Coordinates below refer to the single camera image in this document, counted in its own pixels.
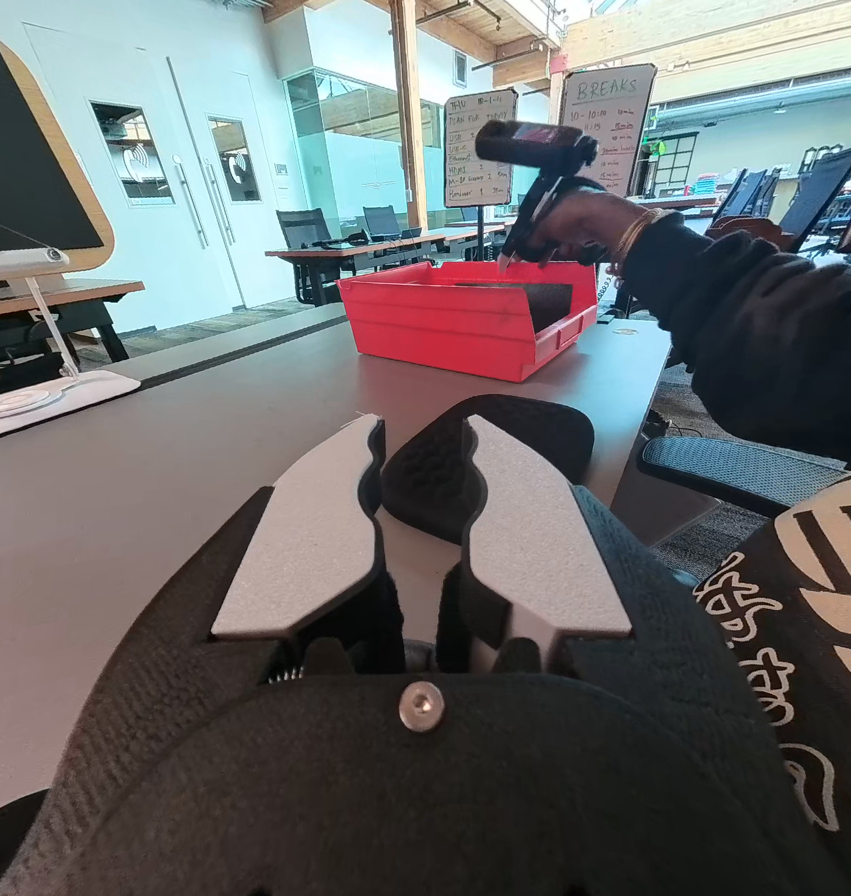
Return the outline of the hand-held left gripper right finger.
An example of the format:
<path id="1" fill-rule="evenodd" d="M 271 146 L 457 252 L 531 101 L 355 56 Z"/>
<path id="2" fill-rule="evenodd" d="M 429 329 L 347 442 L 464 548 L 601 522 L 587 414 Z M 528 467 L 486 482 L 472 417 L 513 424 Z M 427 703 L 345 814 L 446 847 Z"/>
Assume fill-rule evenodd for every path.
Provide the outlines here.
<path id="1" fill-rule="evenodd" d="M 460 612 L 486 669 L 531 642 L 550 670 L 570 637 L 627 639 L 633 625 L 589 528 L 587 501 L 535 450 L 481 416 L 464 422 L 475 510 L 462 537 Z"/>

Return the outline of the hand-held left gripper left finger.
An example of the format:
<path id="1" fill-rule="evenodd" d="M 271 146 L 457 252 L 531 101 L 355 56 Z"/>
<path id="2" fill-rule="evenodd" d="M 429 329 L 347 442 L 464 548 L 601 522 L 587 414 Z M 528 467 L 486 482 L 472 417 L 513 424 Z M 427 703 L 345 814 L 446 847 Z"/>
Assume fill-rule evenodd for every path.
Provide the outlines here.
<path id="1" fill-rule="evenodd" d="M 363 415 L 280 475 L 211 626 L 215 639 L 292 639 L 375 580 L 384 452 L 384 420 Z"/>

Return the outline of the red plastic storage bin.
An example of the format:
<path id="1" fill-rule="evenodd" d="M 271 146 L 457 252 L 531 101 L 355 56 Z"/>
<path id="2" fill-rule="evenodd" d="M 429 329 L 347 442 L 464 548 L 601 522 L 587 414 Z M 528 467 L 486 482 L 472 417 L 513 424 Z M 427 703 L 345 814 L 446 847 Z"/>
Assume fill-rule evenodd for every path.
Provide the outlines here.
<path id="1" fill-rule="evenodd" d="M 595 268 L 416 263 L 339 282 L 359 353 L 520 384 L 598 319 Z"/>

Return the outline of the person's right forearm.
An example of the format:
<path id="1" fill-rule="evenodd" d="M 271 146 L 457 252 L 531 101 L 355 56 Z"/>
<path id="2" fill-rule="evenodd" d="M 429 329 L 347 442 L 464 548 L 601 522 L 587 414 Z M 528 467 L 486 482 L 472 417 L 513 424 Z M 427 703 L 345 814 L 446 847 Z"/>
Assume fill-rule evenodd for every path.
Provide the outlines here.
<path id="1" fill-rule="evenodd" d="M 742 231 L 713 240 L 673 213 L 642 230 L 621 274 L 719 428 L 851 469 L 851 266 Z"/>

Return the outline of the person's right hand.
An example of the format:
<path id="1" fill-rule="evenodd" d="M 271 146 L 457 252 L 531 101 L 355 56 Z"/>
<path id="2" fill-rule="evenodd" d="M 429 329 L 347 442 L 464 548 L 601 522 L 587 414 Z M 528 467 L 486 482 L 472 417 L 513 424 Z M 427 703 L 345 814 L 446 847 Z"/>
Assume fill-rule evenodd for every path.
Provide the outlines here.
<path id="1" fill-rule="evenodd" d="M 597 244 L 616 250 L 643 209 L 621 197 L 579 189 L 568 193 L 541 219 L 532 242 L 541 251 L 539 264 L 575 261 L 582 249 Z"/>

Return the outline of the black mesh office chair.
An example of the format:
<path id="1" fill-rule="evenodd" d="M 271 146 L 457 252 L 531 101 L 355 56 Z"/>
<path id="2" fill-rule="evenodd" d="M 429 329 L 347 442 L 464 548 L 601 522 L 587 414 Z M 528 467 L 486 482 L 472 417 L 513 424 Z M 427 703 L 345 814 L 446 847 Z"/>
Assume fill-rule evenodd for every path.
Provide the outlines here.
<path id="1" fill-rule="evenodd" d="M 757 444 L 682 435 L 650 439 L 636 465 L 645 475 L 768 520 L 844 476 L 840 469 Z"/>

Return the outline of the white desk lamp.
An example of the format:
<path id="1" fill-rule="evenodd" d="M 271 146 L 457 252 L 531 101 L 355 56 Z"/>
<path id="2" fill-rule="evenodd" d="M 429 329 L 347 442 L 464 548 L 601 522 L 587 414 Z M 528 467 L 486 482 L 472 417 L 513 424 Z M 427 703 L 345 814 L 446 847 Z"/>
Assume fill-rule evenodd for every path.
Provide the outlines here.
<path id="1" fill-rule="evenodd" d="M 0 437 L 77 410 L 98 405 L 140 388 L 140 382 L 111 372 L 82 373 L 43 296 L 36 275 L 59 273 L 68 255 L 51 246 L 0 251 L 0 280 L 24 277 L 61 355 L 58 376 L 0 394 Z"/>

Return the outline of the wooden support post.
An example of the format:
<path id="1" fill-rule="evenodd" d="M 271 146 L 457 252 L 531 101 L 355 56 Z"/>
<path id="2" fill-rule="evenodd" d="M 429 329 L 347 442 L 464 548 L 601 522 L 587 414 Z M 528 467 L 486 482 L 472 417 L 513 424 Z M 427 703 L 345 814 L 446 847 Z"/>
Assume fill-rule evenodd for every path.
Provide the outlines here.
<path id="1" fill-rule="evenodd" d="M 389 12 L 408 226 L 425 231 L 428 229 L 427 197 L 416 4 L 414 1 L 390 1 Z"/>

